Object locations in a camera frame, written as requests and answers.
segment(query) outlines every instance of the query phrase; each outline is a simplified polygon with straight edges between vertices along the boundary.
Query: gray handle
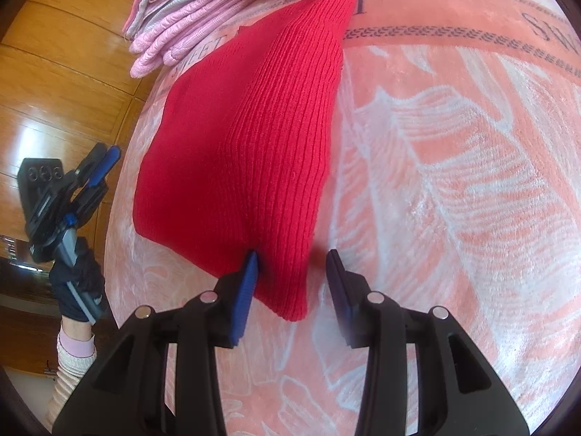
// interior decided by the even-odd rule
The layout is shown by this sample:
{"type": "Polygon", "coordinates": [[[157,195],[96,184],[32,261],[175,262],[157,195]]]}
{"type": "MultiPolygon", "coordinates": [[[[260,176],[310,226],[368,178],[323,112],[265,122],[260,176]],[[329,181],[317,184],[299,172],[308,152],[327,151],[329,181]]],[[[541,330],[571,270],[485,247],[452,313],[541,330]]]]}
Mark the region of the gray handle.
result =
{"type": "MultiPolygon", "coordinates": [[[[70,268],[73,268],[77,263],[77,253],[75,252],[76,245],[77,230],[69,228],[65,231],[62,241],[56,247],[57,256],[59,256],[59,258],[70,268]]],[[[76,284],[73,284],[72,282],[67,282],[67,287],[69,287],[71,294],[73,294],[77,305],[79,305],[82,312],[85,313],[86,319],[88,319],[91,324],[95,324],[103,314],[103,308],[100,306],[102,297],[94,299],[87,292],[79,292],[76,284]]]]}

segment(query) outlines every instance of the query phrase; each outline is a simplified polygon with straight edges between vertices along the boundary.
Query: white wall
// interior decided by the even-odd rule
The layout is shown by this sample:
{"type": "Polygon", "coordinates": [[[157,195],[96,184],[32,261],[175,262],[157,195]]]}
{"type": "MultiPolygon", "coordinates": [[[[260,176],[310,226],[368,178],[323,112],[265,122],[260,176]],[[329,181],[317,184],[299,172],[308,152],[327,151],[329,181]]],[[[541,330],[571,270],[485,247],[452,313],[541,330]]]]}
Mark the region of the white wall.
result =
{"type": "Polygon", "coordinates": [[[18,372],[11,368],[4,368],[12,385],[30,408],[34,416],[48,427],[46,420],[46,409],[52,397],[54,380],[42,375],[27,374],[18,372]]]}

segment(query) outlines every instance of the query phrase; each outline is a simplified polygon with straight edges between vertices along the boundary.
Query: gloved hand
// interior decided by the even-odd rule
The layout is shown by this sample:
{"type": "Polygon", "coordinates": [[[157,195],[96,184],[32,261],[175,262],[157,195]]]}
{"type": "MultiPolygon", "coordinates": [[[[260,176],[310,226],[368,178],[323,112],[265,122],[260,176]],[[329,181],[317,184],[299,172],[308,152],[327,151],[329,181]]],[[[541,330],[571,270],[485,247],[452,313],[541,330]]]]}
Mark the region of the gloved hand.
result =
{"type": "Polygon", "coordinates": [[[75,252],[77,262],[73,268],[56,259],[48,277],[59,302],[60,314],[85,323],[88,319],[71,294],[67,282],[77,284],[79,292],[88,292],[93,298],[98,298],[105,294],[105,278],[85,238],[77,238],[75,252]]]}

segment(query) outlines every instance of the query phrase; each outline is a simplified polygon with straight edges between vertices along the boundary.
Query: silver rivet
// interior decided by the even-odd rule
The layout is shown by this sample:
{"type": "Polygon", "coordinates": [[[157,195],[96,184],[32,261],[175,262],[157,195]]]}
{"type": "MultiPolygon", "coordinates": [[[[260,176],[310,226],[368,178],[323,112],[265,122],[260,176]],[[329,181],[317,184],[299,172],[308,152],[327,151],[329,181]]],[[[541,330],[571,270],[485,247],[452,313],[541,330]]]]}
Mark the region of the silver rivet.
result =
{"type": "Polygon", "coordinates": [[[383,296],[383,294],[381,292],[369,292],[367,294],[367,300],[370,303],[383,303],[383,301],[385,300],[385,297],[383,296]]]}
{"type": "Polygon", "coordinates": [[[143,320],[144,318],[149,318],[150,314],[151,308],[146,304],[140,306],[139,308],[137,308],[137,310],[135,310],[135,316],[137,316],[140,320],[143,320]]]}
{"type": "Polygon", "coordinates": [[[435,306],[432,310],[432,314],[440,320],[445,320],[448,316],[450,316],[448,310],[446,310],[443,306],[435,306]]]}
{"type": "Polygon", "coordinates": [[[218,299],[218,294],[213,290],[208,290],[200,295],[202,303],[214,303],[218,299]]]}

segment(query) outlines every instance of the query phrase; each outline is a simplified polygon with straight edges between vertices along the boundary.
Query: red garment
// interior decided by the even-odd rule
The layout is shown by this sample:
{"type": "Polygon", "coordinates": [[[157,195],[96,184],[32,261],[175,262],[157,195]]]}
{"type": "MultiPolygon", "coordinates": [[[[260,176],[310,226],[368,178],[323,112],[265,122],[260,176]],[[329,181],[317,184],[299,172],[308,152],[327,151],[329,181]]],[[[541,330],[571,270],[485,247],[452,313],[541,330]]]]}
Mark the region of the red garment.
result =
{"type": "Polygon", "coordinates": [[[256,249],[255,297],[287,320],[307,312],[341,40],[355,1],[281,8],[185,72],[135,190],[136,231],[212,275],[237,270],[256,249]]]}

